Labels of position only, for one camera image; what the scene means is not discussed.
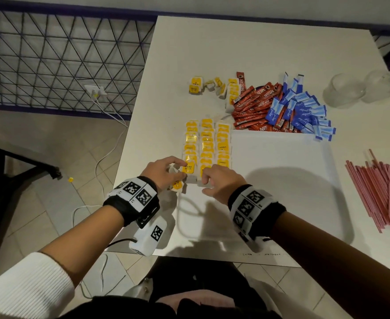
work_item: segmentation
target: wall socket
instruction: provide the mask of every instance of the wall socket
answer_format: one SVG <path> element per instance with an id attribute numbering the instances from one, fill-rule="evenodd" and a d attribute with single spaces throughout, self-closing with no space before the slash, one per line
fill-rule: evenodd
<path id="1" fill-rule="evenodd" d="M 84 88 L 89 93 L 90 96 L 92 95 L 108 95 L 107 92 L 105 92 L 105 88 L 103 86 L 95 86 L 95 85 L 84 85 Z"/>

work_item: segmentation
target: white sleeve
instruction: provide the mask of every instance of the white sleeve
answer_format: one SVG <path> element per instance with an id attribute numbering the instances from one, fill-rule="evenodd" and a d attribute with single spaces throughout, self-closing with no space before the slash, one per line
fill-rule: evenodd
<path id="1" fill-rule="evenodd" d="M 58 263 L 43 253 L 31 253 L 0 276 L 0 314 L 56 318 L 74 291 L 70 277 Z"/>

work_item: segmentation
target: white device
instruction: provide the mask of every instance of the white device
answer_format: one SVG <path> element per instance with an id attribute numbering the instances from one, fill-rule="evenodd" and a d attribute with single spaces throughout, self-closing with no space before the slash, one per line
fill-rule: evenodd
<path id="1" fill-rule="evenodd" d="M 166 220 L 163 217 L 158 216 L 152 224 L 137 230 L 134 235 L 137 242 L 131 241 L 129 243 L 129 248 L 137 254 L 144 255 L 146 257 L 152 255 L 166 228 Z"/>

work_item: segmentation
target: clear glass cup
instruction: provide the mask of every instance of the clear glass cup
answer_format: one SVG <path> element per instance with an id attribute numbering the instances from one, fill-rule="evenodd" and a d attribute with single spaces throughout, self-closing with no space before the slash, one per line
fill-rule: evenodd
<path id="1" fill-rule="evenodd" d="M 331 78 L 330 84 L 324 89 L 322 95 L 329 106 L 347 107 L 357 102 L 365 92 L 364 82 L 350 74 L 342 73 Z"/>
<path id="2" fill-rule="evenodd" d="M 362 101 L 372 103 L 390 97 L 390 72 L 373 70 L 365 77 L 367 91 Z"/>

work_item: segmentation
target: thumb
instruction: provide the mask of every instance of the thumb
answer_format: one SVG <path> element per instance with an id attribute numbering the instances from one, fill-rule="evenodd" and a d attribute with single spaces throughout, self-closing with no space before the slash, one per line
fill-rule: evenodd
<path id="1" fill-rule="evenodd" d="M 204 189 L 202 190 L 202 193 L 203 193 L 204 195 L 209 196 L 209 197 L 213 197 L 213 195 L 215 194 L 215 190 L 214 190 L 213 188 L 204 188 Z"/>
<path id="2" fill-rule="evenodd" d="M 186 178 L 185 172 L 171 173 L 173 175 L 173 181 L 183 180 Z"/>

